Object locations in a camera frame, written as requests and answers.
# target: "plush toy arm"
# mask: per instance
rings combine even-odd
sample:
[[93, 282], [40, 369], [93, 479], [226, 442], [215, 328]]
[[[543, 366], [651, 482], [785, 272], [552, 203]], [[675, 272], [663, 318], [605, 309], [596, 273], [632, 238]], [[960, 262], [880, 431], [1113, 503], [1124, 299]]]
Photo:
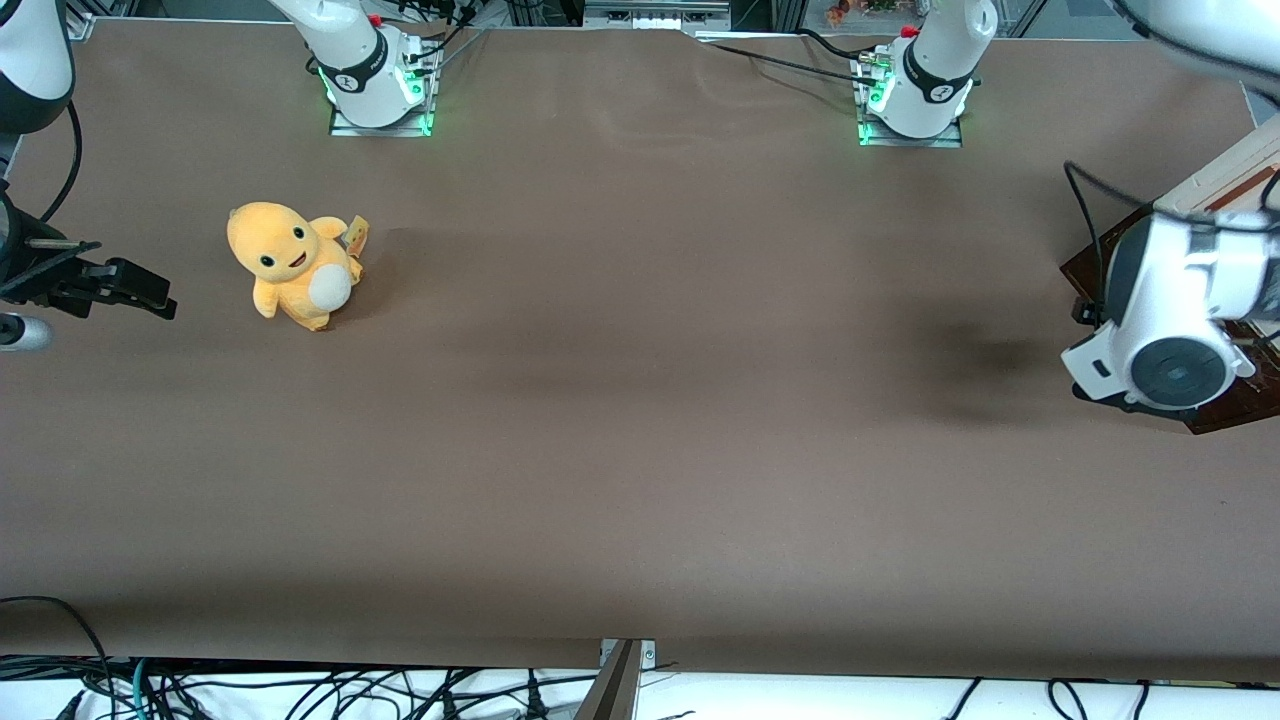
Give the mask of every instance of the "plush toy arm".
[[338, 240], [342, 233], [347, 232], [347, 223], [338, 218], [316, 218], [311, 220], [311, 227], [315, 228], [320, 237], [329, 237]]
[[262, 281], [253, 281], [253, 307], [262, 314], [264, 318], [275, 316], [275, 306], [279, 304], [280, 296], [275, 290], [275, 286]]

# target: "metal mounting plate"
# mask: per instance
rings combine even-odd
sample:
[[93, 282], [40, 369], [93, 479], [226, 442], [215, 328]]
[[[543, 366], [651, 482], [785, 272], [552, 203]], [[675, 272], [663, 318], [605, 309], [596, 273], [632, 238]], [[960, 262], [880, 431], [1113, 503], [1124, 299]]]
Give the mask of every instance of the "metal mounting plate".
[[[874, 73], [874, 67], [867, 65], [858, 60], [849, 61], [849, 69], [852, 70], [854, 77], [870, 77], [879, 79]], [[951, 120], [947, 129], [942, 131], [941, 135], [929, 137], [925, 140], [918, 140], [914, 137], [901, 136], [892, 129], [884, 120], [877, 117], [874, 113], [868, 110], [870, 104], [870, 97], [876, 92], [882, 92], [883, 86], [867, 86], [861, 83], [854, 85], [854, 102], [858, 105], [858, 143], [859, 145], [886, 145], [892, 147], [961, 147], [964, 145], [963, 137], [960, 135], [960, 120]]]
[[[440, 94], [440, 68], [444, 51], [436, 50], [440, 41], [406, 36], [407, 53], [426, 55], [416, 63], [401, 63], [397, 69], [403, 73], [407, 92], [421, 92], [422, 100], [399, 120], [380, 128], [366, 128], [348, 120], [334, 105], [329, 119], [329, 135], [334, 137], [430, 137], [435, 127], [435, 100]], [[425, 72], [422, 77], [411, 73]]]
[[[600, 667], [609, 661], [609, 653], [620, 641], [600, 641]], [[640, 641], [640, 669], [653, 670], [658, 665], [658, 643], [655, 641]]]

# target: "yellow plush toy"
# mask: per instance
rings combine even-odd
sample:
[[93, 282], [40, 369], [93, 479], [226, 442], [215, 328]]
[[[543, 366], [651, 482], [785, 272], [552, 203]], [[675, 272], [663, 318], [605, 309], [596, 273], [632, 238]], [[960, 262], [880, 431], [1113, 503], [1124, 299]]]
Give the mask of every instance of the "yellow plush toy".
[[356, 258], [369, 238], [369, 223], [351, 227], [338, 218], [310, 223], [275, 202], [250, 202], [232, 210], [227, 241], [241, 265], [253, 273], [253, 306], [264, 318], [275, 309], [308, 331], [329, 325], [329, 313], [351, 297], [365, 269]]

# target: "plush toy foot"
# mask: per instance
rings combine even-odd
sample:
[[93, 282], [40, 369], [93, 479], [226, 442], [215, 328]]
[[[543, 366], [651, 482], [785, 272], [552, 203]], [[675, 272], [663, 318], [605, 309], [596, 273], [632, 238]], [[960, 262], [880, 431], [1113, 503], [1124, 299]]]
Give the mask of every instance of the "plush toy foot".
[[329, 329], [329, 315], [321, 315], [319, 318], [307, 318], [303, 320], [298, 320], [298, 324], [314, 333], [326, 331]]

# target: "black clamp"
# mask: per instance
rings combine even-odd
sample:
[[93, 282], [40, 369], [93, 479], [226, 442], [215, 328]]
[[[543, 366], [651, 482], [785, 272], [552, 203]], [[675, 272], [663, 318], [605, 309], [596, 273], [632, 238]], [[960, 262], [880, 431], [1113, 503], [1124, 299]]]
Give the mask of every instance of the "black clamp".
[[911, 78], [911, 85], [920, 88], [924, 101], [931, 105], [942, 105], [950, 101], [955, 97], [956, 92], [964, 90], [964, 86], [969, 83], [969, 78], [973, 77], [973, 70], [955, 79], [943, 79], [929, 73], [915, 59], [914, 40], [906, 46], [906, 51], [902, 54], [902, 67], [906, 69], [906, 77]]

